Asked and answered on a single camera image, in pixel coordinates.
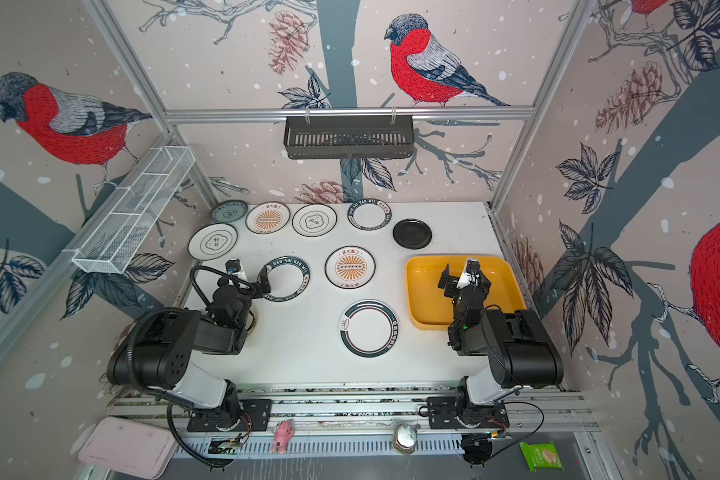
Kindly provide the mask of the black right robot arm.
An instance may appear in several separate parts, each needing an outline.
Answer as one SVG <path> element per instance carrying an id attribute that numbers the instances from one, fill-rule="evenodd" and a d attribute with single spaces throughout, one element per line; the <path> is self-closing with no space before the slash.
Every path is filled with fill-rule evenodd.
<path id="1" fill-rule="evenodd" d="M 502 401 L 524 388 L 557 386 L 564 377 L 561 356 L 537 313 L 506 313 L 484 304 L 491 282 L 469 259 L 456 277 L 446 267 L 438 288 L 452 300 L 448 345 L 460 356 L 480 356 L 488 366 L 462 378 L 455 397 L 455 418 L 472 427 L 487 420 Z"/>

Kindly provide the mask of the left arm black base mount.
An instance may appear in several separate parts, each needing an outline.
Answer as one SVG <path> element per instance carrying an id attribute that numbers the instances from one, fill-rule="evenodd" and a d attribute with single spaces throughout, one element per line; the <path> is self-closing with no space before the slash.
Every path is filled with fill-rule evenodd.
<path id="1" fill-rule="evenodd" d="M 190 414 L 187 431 L 192 433 L 264 432 L 272 409 L 269 399 L 237 400 L 214 409 Z"/>

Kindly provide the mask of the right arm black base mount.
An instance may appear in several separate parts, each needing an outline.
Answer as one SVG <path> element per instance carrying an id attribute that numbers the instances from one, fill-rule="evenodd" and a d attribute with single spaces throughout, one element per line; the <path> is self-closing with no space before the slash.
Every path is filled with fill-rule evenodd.
<path id="1" fill-rule="evenodd" d="M 424 407 L 431 429 L 508 429 L 505 405 L 475 405 L 456 396 L 428 397 Z"/>

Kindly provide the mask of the green rim plate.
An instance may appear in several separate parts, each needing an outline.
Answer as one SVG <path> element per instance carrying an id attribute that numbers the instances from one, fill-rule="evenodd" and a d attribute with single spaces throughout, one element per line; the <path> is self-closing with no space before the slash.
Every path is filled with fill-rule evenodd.
<path id="1" fill-rule="evenodd" d="M 365 198 L 350 205 L 347 212 L 349 223 L 362 231 L 375 231 L 384 228 L 392 218 L 390 206 L 378 199 Z"/>
<path id="2" fill-rule="evenodd" d="M 260 270 L 260 283 L 266 279 L 270 292 L 264 295 L 271 302 L 287 302 L 301 295 L 311 280 L 308 264 L 295 256 L 281 256 L 267 262 Z"/>

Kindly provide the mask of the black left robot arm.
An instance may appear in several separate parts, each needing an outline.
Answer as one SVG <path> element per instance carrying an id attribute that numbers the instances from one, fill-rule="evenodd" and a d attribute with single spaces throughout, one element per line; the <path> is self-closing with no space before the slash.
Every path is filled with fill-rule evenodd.
<path id="1" fill-rule="evenodd" d="M 137 319 L 109 360 L 108 382 L 183 408 L 190 432 L 266 431 L 272 402 L 240 399 L 231 380 L 209 373 L 191 355 L 242 352 L 255 323 L 252 303 L 271 292 L 268 272 L 250 282 L 240 262 L 229 260 L 223 271 L 195 266 L 189 280 L 204 309 L 164 308 Z"/>

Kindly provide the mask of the green red rimmed white plate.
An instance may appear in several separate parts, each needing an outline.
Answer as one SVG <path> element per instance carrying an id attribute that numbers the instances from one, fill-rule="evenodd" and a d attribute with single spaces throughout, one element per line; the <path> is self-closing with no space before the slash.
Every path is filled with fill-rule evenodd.
<path id="1" fill-rule="evenodd" d="M 361 300 L 340 316 L 339 336 L 344 347 L 362 358 L 385 355 L 397 342 L 399 325 L 394 311 L 378 300 Z"/>

